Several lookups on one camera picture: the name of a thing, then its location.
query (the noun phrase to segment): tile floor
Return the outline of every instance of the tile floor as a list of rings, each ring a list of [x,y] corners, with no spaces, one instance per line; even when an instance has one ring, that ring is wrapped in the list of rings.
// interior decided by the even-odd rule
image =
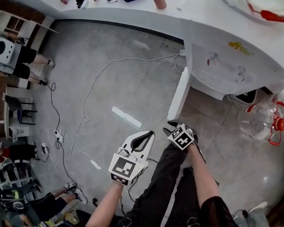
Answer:
[[[184,46],[175,42],[131,29],[89,22],[58,22],[46,47],[45,55],[54,58],[56,67],[49,71],[49,82],[56,83],[53,103],[57,107],[62,132],[65,159],[69,159],[72,139],[81,119],[82,103],[98,72],[110,61],[126,57],[154,59],[177,53]],[[183,58],[177,63],[185,65]],[[76,143],[108,169],[112,155],[124,139],[138,131],[111,111],[115,106],[142,123],[141,130],[153,130],[156,140],[151,157],[158,160],[168,141],[162,132],[167,112],[177,88],[180,74],[174,69],[173,58],[154,62],[122,61],[112,63],[97,79],[88,96]],[[35,171],[45,192],[70,182],[61,162],[62,151],[50,145],[58,116],[51,106],[50,90],[33,87],[38,109],[33,139],[38,145],[45,142],[55,159],[47,165],[36,163]],[[259,91],[258,99],[265,96]],[[284,147],[272,147],[242,136],[235,128],[238,107],[227,100],[218,101],[199,91],[190,89],[180,120],[195,128],[200,148],[214,176],[220,182],[223,199],[234,213],[250,209],[262,201],[273,206],[284,193]],[[70,176],[79,184],[89,200],[82,209],[91,212],[92,198],[105,195],[111,180],[96,170],[90,157],[73,148],[70,160],[65,162]],[[131,193],[139,196],[148,186],[155,163],[150,162]],[[123,193],[124,209],[133,202]]]

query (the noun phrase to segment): white strip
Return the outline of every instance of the white strip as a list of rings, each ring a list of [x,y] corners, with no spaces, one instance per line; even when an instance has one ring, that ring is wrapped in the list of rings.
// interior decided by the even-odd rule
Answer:
[[[132,116],[128,115],[127,113],[124,113],[122,110],[118,109],[117,107],[113,106],[112,111],[119,115],[124,121],[130,123],[132,126],[136,128],[141,128],[142,123],[138,120],[134,119]]]

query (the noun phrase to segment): white speaker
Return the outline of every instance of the white speaker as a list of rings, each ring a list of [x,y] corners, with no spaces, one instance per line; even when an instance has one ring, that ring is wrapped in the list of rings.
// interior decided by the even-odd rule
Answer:
[[[15,50],[15,44],[11,41],[0,38],[0,63],[8,65]]]

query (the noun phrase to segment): yellow sticker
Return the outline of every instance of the yellow sticker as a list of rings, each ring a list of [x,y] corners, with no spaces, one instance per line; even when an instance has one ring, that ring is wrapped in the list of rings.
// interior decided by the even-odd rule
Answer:
[[[254,55],[254,53],[250,53],[246,48],[242,46],[242,43],[240,42],[229,42],[228,43],[230,47],[234,48],[235,50],[240,51],[242,54],[250,56]]]

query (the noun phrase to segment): chair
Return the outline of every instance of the chair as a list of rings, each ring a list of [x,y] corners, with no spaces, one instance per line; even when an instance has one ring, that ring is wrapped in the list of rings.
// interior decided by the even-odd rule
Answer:
[[[23,122],[23,118],[32,118],[28,113],[37,113],[35,110],[23,110],[22,105],[34,105],[34,103],[21,103],[20,100],[13,96],[5,95],[5,102],[8,104],[10,111],[17,110],[17,118],[20,124],[36,125],[35,123]]]

